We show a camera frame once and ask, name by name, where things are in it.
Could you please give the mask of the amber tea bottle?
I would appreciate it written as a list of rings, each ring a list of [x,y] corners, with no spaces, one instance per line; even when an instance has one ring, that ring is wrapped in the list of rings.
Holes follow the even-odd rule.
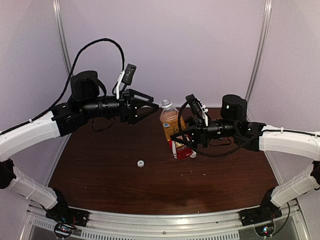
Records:
[[[159,119],[173,157],[177,160],[196,157],[197,154],[190,147],[171,139],[172,135],[179,133],[178,109],[173,106],[173,102],[169,98],[163,99],[161,105],[162,112]]]

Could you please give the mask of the white tea bottle cap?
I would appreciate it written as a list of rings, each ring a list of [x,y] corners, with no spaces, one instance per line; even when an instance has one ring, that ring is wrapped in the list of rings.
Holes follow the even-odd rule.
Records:
[[[139,168],[142,168],[142,167],[145,166],[145,162],[144,162],[143,160],[139,160],[139,161],[137,162],[137,166],[138,166]]]

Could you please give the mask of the white flip bottle cap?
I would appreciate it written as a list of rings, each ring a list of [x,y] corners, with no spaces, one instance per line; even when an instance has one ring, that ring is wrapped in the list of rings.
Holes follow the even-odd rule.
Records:
[[[195,158],[196,156],[197,156],[197,153],[196,153],[196,152],[193,152],[193,153],[190,155],[191,158]]]

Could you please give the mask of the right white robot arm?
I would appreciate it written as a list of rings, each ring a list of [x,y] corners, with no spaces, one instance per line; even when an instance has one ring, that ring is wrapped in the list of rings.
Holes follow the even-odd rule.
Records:
[[[186,96],[194,117],[186,129],[178,126],[178,132],[170,138],[187,145],[196,153],[210,158],[228,156],[240,149],[253,152],[280,152],[312,159],[313,162],[300,174],[286,183],[270,189],[256,210],[259,220],[268,220],[276,209],[310,190],[320,188],[320,133],[274,127],[247,120],[248,102],[238,95],[222,97],[220,119],[212,120],[208,109],[194,95]],[[236,148],[225,153],[210,154],[197,149],[206,148],[211,140],[232,137]]]

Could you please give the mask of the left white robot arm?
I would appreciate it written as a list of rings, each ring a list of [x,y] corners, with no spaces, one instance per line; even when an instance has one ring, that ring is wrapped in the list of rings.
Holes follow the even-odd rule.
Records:
[[[107,90],[94,70],[80,72],[70,79],[71,96],[36,120],[0,133],[0,188],[13,190],[52,211],[61,222],[72,218],[62,193],[44,186],[18,169],[11,156],[49,139],[64,137],[86,125],[90,119],[119,117],[133,125],[157,112],[153,97],[134,89]]]

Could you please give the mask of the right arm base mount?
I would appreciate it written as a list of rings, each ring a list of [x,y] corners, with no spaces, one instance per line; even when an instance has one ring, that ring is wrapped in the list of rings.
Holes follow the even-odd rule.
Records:
[[[243,227],[254,225],[254,231],[259,237],[268,238],[276,233],[275,219],[283,214],[279,207],[267,202],[258,207],[243,209],[239,215]]]

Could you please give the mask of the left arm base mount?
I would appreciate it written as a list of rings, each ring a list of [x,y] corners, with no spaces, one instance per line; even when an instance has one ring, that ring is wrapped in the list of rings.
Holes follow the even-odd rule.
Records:
[[[56,222],[53,227],[53,233],[58,239],[66,239],[70,237],[77,227],[86,227],[89,220],[89,212],[87,210],[69,207],[68,205],[57,204],[51,209],[42,206],[45,216]]]

